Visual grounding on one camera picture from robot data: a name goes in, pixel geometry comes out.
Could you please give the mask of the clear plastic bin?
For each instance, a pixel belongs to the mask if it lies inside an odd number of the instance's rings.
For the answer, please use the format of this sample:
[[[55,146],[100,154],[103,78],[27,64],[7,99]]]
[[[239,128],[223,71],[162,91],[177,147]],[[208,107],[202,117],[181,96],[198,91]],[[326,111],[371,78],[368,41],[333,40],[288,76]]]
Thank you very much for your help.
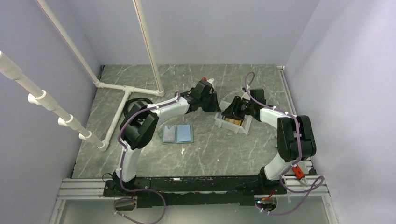
[[[248,135],[252,119],[253,118],[251,116],[246,115],[242,120],[235,120],[226,118],[225,116],[221,115],[221,112],[217,112],[214,116],[214,124],[218,128],[230,130],[235,134]]]

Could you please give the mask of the green card holder wallet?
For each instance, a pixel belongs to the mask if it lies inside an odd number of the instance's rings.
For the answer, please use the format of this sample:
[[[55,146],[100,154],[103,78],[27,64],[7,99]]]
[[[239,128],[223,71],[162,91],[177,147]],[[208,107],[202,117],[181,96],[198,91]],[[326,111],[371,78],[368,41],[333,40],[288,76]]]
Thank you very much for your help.
[[[163,142],[163,127],[161,127],[158,130],[157,135],[159,136],[162,144],[186,144],[186,143],[194,142],[193,125],[183,124],[183,125],[176,125],[176,126],[177,126],[177,130],[176,130],[176,141],[175,142]]]

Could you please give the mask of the silver vip credit card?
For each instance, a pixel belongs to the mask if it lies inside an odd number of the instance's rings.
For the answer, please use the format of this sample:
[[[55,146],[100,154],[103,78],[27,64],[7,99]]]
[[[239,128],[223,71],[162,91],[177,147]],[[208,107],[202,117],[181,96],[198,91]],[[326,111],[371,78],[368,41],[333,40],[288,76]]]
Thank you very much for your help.
[[[163,127],[163,142],[175,142],[176,141],[176,130],[175,125],[166,125]]]

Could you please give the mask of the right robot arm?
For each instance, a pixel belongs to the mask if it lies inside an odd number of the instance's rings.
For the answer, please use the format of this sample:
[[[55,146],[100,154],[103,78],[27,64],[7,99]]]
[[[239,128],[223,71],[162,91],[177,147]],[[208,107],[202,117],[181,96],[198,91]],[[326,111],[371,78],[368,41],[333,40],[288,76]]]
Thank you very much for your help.
[[[247,97],[236,96],[221,115],[234,120],[251,116],[276,128],[277,154],[264,166],[265,176],[257,181],[259,191],[268,194],[275,188],[275,180],[296,167],[300,161],[316,154],[316,142],[308,116],[297,116],[276,106],[267,105],[264,89],[251,89],[252,82],[244,82],[243,90]]]

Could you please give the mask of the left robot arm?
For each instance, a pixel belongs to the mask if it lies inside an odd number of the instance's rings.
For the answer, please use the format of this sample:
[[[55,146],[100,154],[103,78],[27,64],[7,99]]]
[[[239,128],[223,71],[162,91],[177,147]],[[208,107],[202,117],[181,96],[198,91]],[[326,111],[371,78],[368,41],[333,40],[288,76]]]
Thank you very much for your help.
[[[186,92],[176,92],[174,98],[157,104],[135,103],[120,126],[118,142],[122,146],[120,162],[113,179],[122,196],[134,190],[136,171],[141,151],[150,143],[158,125],[181,115],[202,109],[219,112],[213,79],[202,78]]]

